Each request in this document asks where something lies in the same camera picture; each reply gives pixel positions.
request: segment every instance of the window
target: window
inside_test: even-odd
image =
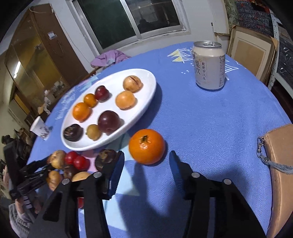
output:
[[[185,30],[179,0],[73,0],[100,53],[168,32]]]

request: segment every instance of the screw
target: screw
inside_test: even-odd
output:
[[[224,179],[224,184],[230,185],[232,181],[228,178]]]
[[[198,172],[193,172],[191,174],[191,176],[194,177],[194,178],[199,178],[200,177],[200,174]]]
[[[65,184],[68,184],[69,182],[70,182],[70,180],[67,179],[67,178],[65,178],[65,179],[62,180],[62,184],[64,184],[64,185],[65,185]]]
[[[93,176],[94,176],[95,178],[99,178],[99,177],[102,176],[102,173],[101,173],[101,172],[95,172],[95,173],[93,174]]]

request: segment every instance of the red cherry tomato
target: red cherry tomato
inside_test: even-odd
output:
[[[73,164],[73,161],[76,157],[78,157],[78,153],[76,153],[75,151],[70,151],[65,156],[65,163],[67,165]]]
[[[84,207],[84,198],[77,198],[78,208]]]
[[[77,168],[78,170],[82,171],[85,166],[86,166],[86,158],[79,155],[78,157],[76,157],[73,161],[73,165],[75,168]]]
[[[82,171],[88,171],[88,169],[90,168],[91,162],[89,159],[86,159],[86,162],[84,164],[84,167],[82,168]]]

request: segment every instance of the paper cup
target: paper cup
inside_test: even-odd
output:
[[[30,131],[34,132],[43,140],[47,140],[50,134],[49,128],[45,125],[40,116],[38,116],[30,127]]]

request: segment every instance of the tan leather bag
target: tan leather bag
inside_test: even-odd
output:
[[[293,124],[277,128],[264,136],[267,157],[275,163],[293,166]],[[272,179],[272,215],[267,233],[274,238],[293,211],[293,174],[270,167]]]

